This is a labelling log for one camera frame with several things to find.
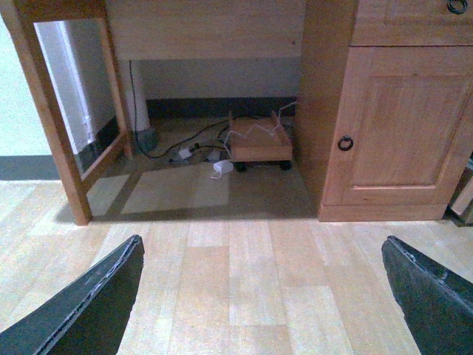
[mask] plug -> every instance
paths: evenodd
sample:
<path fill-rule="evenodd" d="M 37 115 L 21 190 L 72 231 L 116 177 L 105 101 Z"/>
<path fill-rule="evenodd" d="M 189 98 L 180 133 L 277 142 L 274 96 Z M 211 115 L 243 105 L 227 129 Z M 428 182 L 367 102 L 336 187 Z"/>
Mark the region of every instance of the plug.
<path fill-rule="evenodd" d="M 179 156 L 184 160 L 192 156 L 192 152 L 189 148 L 181 149 L 179 151 Z"/>
<path fill-rule="evenodd" d="M 215 172 L 220 173 L 220 176 L 226 174 L 227 172 L 231 172 L 233 169 L 234 165 L 229 160 L 221 160 L 214 164 L 214 170 Z"/>

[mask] white cable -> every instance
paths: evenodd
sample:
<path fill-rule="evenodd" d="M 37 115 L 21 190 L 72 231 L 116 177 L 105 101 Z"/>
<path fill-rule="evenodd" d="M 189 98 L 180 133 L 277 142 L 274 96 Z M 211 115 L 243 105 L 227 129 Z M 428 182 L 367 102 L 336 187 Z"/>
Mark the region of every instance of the white cable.
<path fill-rule="evenodd" d="M 225 138 L 225 141 L 223 142 L 223 147 L 225 148 L 225 150 L 227 151 L 228 153 L 228 156 L 230 157 L 231 159 L 231 152 L 230 152 L 230 149 L 228 149 L 228 146 L 227 146 L 227 141 L 228 141 L 228 138 L 230 137 L 230 134 L 234 134 L 234 135 L 238 135 L 244 139 L 247 139 L 248 138 L 248 135 L 251 133 L 251 131 L 253 130 L 254 127 L 256 128 L 259 128 L 265 132 L 267 132 L 269 135 L 274 135 L 274 132 L 281 126 L 281 111 L 283 109 L 287 109 L 288 107 L 291 107 L 291 106 L 294 106 L 295 104 L 297 104 L 297 101 L 294 101 L 294 102 L 291 102 L 290 104 L 286 105 L 286 106 L 283 106 L 279 109 L 279 114 L 278 114 L 278 123 L 277 125 L 275 125 L 275 127 L 273 127 L 272 129 L 267 129 L 267 128 L 264 128 L 263 126 L 260 126 L 259 124 L 254 124 L 253 126 L 250 127 L 250 129 L 248 131 L 246 131 L 245 134 L 242 134 L 240 132 L 237 132 L 237 131 L 229 131 L 227 133 L 227 137 Z"/>
<path fill-rule="evenodd" d="M 215 173 L 213 173 L 213 174 L 211 175 L 211 178 L 212 178 L 212 179 L 215 179 L 215 180 L 221 179 L 221 178 L 222 178 L 222 172 L 220 171 L 220 172 L 215 172 Z"/>

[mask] drawer handle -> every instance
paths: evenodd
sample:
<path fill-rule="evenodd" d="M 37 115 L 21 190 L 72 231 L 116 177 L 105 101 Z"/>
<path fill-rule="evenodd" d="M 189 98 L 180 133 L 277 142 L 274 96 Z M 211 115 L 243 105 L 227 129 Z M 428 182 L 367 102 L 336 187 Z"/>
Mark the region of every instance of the drawer handle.
<path fill-rule="evenodd" d="M 460 9 L 455 6 L 458 2 L 461 5 Z M 449 0 L 449 4 L 446 7 L 451 13 L 454 13 L 455 15 L 461 15 L 468 9 L 468 2 L 467 0 Z"/>

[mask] black cable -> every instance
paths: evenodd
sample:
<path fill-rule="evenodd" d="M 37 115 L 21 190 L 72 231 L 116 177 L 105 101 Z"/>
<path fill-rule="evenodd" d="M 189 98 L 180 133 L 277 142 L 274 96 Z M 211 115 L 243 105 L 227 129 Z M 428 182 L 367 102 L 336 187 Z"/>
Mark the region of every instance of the black cable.
<path fill-rule="evenodd" d="M 240 116 L 236 116 L 236 117 L 233 117 L 234 120 L 236 120 L 237 118 L 253 118 L 254 120 L 261 120 L 262 118 L 269 118 L 271 116 L 267 116 L 267 115 L 240 115 Z"/>
<path fill-rule="evenodd" d="M 165 150 L 165 152 L 163 154 L 160 154 L 160 155 L 149 155 L 148 153 L 146 153 L 143 148 L 141 147 L 140 145 L 140 141 L 138 140 L 138 134 L 137 134 L 137 122 L 138 122 L 138 114 L 136 112 L 136 94 L 135 94 L 135 85 L 134 85 L 134 82 L 133 82 L 133 72 L 132 72 L 132 61 L 129 61 L 129 69 L 130 69 L 130 79 L 132 81 L 132 92 L 133 92 L 133 107 L 135 109 L 135 143 L 138 147 L 138 149 L 140 150 L 140 152 L 142 152 L 146 157 L 150 158 L 150 159 L 161 159 L 162 157 L 164 157 L 166 154 L 169 153 L 169 151 L 173 148 L 175 148 L 176 146 L 179 146 L 185 142 L 188 142 L 190 141 L 191 139 L 194 139 L 196 138 L 198 135 L 200 135 L 202 132 L 206 131 L 207 129 L 210 129 L 214 126 L 217 126 L 219 124 L 223 124 L 225 122 L 228 122 L 228 120 L 223 120 L 223 121 L 220 121 L 220 122 L 216 122 L 215 124 L 210 124 L 204 128 L 202 128 L 199 132 L 197 132 L 195 135 L 193 135 L 192 137 L 189 137 L 189 138 L 186 138 L 185 140 L 181 141 L 181 142 L 177 142 L 176 144 L 173 144 L 172 146 L 170 146 L 168 149 Z"/>

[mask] desk frame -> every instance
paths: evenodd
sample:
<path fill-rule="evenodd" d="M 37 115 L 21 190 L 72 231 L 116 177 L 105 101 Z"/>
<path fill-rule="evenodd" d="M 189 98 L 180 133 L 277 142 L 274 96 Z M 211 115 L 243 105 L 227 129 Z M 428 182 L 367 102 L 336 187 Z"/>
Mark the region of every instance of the desk frame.
<path fill-rule="evenodd" d="M 114 163 L 120 152 L 132 158 L 131 130 L 126 117 L 123 88 L 106 14 L 105 0 L 2 0 L 0 12 L 20 58 L 52 156 L 58 168 L 75 222 L 85 226 L 92 219 L 87 192 Z M 34 23 L 94 19 L 99 26 L 101 44 L 120 133 L 101 156 L 84 172 L 79 172 L 47 70 Z"/>

